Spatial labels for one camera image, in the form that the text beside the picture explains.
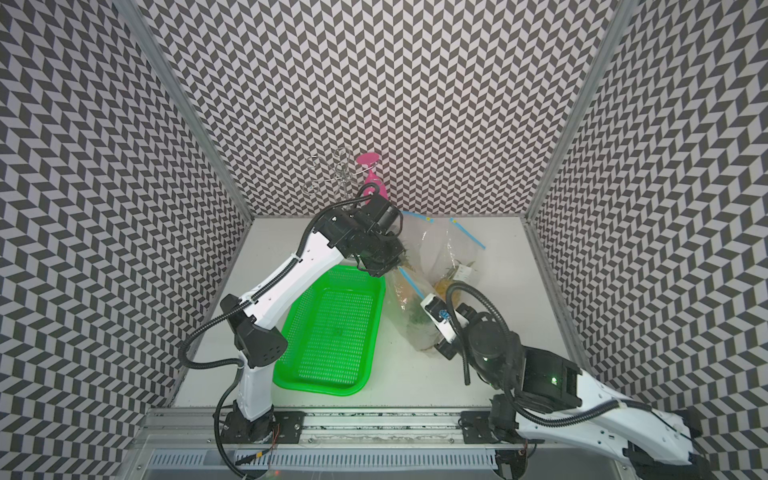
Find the aluminium corner post right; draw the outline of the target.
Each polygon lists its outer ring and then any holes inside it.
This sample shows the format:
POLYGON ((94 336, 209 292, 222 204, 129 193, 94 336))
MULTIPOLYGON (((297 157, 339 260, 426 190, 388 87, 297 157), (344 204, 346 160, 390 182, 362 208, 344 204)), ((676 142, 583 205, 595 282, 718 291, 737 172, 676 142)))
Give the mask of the aluminium corner post right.
POLYGON ((635 9, 640 4, 637 0, 621 0, 606 30, 605 37, 600 42, 599 48, 584 79, 580 92, 574 102, 571 112, 568 114, 562 134, 556 143, 552 156, 547 164, 543 176, 535 190, 529 208, 525 214, 528 223, 532 223, 558 175, 572 142, 582 124, 591 102, 600 86, 605 71, 609 66, 614 52, 619 47, 624 32, 629 26, 635 9))

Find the clear zip-top bag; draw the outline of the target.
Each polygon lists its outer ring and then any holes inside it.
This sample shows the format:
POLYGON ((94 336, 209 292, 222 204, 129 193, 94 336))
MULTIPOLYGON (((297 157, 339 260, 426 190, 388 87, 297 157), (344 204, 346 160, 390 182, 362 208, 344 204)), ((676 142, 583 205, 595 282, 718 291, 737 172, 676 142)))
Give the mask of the clear zip-top bag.
POLYGON ((430 239, 436 218, 414 212, 403 212, 403 227, 399 236, 405 252, 404 262, 413 270, 421 269, 422 247, 430 239))
POLYGON ((442 335, 424 311, 421 302, 435 294, 434 287, 417 271, 399 266, 385 275, 383 311, 397 332, 419 352, 431 350, 442 335))
POLYGON ((434 287, 450 267, 462 263, 474 268, 468 283, 471 284, 479 275, 486 246, 454 217, 437 218, 430 234, 422 247, 421 265, 426 280, 434 287))

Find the aluminium corner post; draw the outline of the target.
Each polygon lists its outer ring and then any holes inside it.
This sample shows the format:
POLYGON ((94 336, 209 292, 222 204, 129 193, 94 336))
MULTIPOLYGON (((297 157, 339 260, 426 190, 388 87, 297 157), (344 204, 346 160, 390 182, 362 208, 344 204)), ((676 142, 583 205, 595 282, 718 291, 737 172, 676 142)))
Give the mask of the aluminium corner post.
POLYGON ((166 89, 179 114, 187 124, 192 136, 200 146, 206 160, 216 173, 217 178, 222 183, 225 190, 230 194, 238 211, 249 223, 251 223, 253 221, 253 215, 248 202, 241 193, 237 183, 232 178, 226 163, 221 158, 217 147, 214 145, 211 136, 207 132, 200 117, 197 115, 192 102, 187 97, 162 49, 155 41, 154 35, 145 22, 136 2, 129 0, 115 0, 112 1, 112 4, 118 14, 124 19, 131 34, 149 60, 149 63, 158 76, 161 84, 166 89))
POLYGON ((574 102, 571 112, 568 114, 562 134, 556 143, 552 156, 547 164, 543 176, 535 190, 529 208, 525 214, 528 223, 532 223, 558 175, 572 142, 582 124, 591 102, 600 86, 605 71, 609 66, 614 52, 619 47, 624 32, 629 26, 635 9, 640 4, 637 0, 621 0, 606 30, 605 37, 600 42, 599 48, 584 79, 580 92, 574 102))

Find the green plastic basket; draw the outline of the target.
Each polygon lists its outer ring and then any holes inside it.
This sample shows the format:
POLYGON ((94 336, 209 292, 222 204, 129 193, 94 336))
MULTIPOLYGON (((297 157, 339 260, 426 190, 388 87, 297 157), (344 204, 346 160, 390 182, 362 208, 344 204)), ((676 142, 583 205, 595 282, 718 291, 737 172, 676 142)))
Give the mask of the green plastic basket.
POLYGON ((280 388, 351 396, 368 382, 386 282, 354 266, 323 274, 291 306, 282 335, 286 352, 275 364, 280 388))

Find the aluminium front rail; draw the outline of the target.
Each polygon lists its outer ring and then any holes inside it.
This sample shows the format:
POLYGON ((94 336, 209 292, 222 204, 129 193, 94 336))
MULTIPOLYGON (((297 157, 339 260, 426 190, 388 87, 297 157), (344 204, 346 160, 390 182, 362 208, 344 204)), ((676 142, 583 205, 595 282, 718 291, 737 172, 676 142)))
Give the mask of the aluminium front rail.
POLYGON ((339 478, 390 472, 439 477, 445 472, 520 478, 539 443, 502 442, 485 432, 486 410, 460 408, 279 409, 279 439, 226 444, 220 456, 208 408, 158 409, 130 446, 119 479, 339 478))

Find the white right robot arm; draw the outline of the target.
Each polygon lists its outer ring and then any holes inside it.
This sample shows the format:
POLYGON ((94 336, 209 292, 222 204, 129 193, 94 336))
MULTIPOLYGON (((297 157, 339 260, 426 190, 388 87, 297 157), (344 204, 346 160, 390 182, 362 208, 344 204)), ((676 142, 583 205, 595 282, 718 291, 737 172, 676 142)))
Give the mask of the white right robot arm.
POLYGON ((465 377, 496 390, 484 433, 498 442, 556 442, 629 465, 640 479, 709 479, 697 452, 696 412, 655 409, 621 394, 574 362, 522 345, 493 306, 478 311, 432 296, 422 308, 442 339, 438 351, 462 358, 465 377))

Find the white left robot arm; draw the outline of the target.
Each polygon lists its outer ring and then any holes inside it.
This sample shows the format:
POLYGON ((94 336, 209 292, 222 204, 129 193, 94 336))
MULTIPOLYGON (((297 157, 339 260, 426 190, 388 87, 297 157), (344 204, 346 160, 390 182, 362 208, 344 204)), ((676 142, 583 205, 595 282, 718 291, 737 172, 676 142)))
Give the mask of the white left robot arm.
POLYGON ((323 274, 346 259, 378 278, 400 263, 404 246, 393 226, 403 213, 378 194, 344 200, 323 208, 309 222, 297 250, 265 280, 240 296, 227 296, 222 313, 188 334, 178 357, 191 370, 233 366, 238 397, 232 413, 214 415, 215 438, 221 443, 261 443, 273 436, 277 422, 271 398, 274 365, 288 341, 277 328, 289 307, 323 274), (189 358, 194 340, 225 321, 237 356, 209 362, 189 358))

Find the aluminium corner post left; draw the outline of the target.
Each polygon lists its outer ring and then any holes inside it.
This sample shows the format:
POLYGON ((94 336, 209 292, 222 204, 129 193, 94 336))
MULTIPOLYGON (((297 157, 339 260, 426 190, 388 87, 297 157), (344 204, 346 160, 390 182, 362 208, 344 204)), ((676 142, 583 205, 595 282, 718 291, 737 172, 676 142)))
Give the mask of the aluminium corner post left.
POLYGON ((149 60, 149 63, 158 76, 161 84, 166 89, 179 114, 187 124, 192 136, 200 146, 206 160, 216 173, 217 178, 222 183, 225 190, 230 194, 238 211, 249 223, 251 223, 253 221, 253 215, 248 202, 241 193, 237 183, 232 178, 226 163, 221 158, 217 147, 214 145, 211 136, 207 132, 200 117, 197 115, 192 102, 187 97, 162 49, 155 41, 154 35, 145 22, 136 2, 129 0, 115 0, 112 1, 112 4, 118 14, 124 19, 131 34, 149 60))

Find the pink plastic wine glass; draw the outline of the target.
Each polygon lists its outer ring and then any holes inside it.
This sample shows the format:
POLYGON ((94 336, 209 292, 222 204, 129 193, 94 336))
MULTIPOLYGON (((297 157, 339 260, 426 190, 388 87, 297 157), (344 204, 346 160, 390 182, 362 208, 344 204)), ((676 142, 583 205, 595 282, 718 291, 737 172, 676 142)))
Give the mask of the pink plastic wine glass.
POLYGON ((377 193, 388 200, 389 195, 382 178, 376 173, 376 165, 381 161, 381 155, 376 152, 367 152, 356 158, 356 163, 361 166, 366 174, 363 185, 358 189, 356 196, 363 197, 377 193))

